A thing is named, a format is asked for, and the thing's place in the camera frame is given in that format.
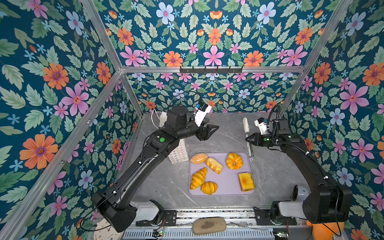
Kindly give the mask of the white handled tongs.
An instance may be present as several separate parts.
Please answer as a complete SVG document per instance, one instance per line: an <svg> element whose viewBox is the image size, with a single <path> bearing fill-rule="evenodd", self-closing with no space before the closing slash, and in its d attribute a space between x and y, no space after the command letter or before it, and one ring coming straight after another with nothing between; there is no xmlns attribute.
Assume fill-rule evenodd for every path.
<svg viewBox="0 0 384 240"><path fill-rule="evenodd" d="M244 126L244 132L245 132L245 135L247 138L249 136L249 132L250 132L247 118L243 118L243 126ZM253 152L252 145L249 142L247 142L247 148L248 148L248 152L249 152L249 160L250 160L250 162L253 162L254 152Z"/></svg>

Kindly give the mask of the ring shaped golden bread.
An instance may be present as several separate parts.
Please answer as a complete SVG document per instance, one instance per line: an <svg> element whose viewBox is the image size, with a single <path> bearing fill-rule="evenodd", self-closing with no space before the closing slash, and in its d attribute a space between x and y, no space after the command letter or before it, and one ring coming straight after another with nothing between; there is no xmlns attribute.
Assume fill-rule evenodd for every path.
<svg viewBox="0 0 384 240"><path fill-rule="evenodd" d="M230 170L239 170L244 162L240 155L236 153L229 153L226 159L226 165Z"/></svg>

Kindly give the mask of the white patterned paper bag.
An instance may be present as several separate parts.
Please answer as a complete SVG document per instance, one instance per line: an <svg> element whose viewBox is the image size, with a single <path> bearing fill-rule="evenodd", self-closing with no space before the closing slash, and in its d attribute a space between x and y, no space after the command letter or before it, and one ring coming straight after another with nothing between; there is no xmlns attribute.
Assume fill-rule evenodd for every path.
<svg viewBox="0 0 384 240"><path fill-rule="evenodd" d="M156 109L150 110L150 112L153 125L158 129L163 127L168 118L167 113L157 112ZM185 140L180 140L179 145L169 154L168 158L172 164L186 162L189 160Z"/></svg>

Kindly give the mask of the oblong braided bread roll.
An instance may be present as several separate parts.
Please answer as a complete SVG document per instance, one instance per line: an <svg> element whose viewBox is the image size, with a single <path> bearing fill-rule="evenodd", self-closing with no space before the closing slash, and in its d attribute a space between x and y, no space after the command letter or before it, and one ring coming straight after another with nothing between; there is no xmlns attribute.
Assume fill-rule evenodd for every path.
<svg viewBox="0 0 384 240"><path fill-rule="evenodd" d="M220 174L223 170L223 166L218 162L216 161L215 159L213 158L208 158L206 161L205 161L206 165L212 170L214 171L216 174Z"/></svg>

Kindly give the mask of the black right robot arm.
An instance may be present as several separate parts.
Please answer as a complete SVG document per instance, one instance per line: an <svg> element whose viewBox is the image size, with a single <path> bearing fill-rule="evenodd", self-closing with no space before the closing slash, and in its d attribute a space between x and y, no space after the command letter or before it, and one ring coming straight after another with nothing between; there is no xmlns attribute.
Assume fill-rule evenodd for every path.
<svg viewBox="0 0 384 240"><path fill-rule="evenodd" d="M296 164L310 189L304 200L274 202L271 219L294 217L306 219L312 224L345 222L352 203L352 191L325 172L310 154L304 140L291 133L288 121L264 121L260 118L255 125L259 132L246 137L246 141L258 147L280 148Z"/></svg>

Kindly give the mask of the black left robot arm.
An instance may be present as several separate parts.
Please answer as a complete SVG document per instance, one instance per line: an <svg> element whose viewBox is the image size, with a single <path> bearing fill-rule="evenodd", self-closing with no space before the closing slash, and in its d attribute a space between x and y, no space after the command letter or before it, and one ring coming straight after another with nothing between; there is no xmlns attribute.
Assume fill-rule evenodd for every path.
<svg viewBox="0 0 384 240"><path fill-rule="evenodd" d="M118 233L136 222L154 226L164 222L164 208L158 202L134 202L132 198L150 173L179 146L180 140L195 136L205 141L219 128L210 125L206 118L211 106L199 102L195 109L196 112L189 112L184 106L174 106L168 110L164 125L145 139L142 152L123 175L103 193L92 196L95 208Z"/></svg>

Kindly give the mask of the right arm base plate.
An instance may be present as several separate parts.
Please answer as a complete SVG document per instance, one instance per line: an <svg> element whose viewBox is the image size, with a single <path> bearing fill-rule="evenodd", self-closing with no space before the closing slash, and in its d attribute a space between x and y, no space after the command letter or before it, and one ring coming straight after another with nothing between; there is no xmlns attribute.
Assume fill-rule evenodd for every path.
<svg viewBox="0 0 384 240"><path fill-rule="evenodd" d="M258 226L296 226L297 221L293 217L284 217L276 205L272 205L269 210L253 207Z"/></svg>

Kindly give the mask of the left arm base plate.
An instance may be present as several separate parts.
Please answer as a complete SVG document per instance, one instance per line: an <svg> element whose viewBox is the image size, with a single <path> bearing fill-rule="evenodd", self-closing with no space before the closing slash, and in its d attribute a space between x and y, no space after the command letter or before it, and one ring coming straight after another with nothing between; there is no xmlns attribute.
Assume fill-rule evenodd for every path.
<svg viewBox="0 0 384 240"><path fill-rule="evenodd" d="M177 213L178 212L176 210L164 210L161 212L159 216L155 217L154 220L139 221L139 222L136 222L135 225L136 227L156 227L156 228L160 228L163 226L174 227L176 226Z"/></svg>

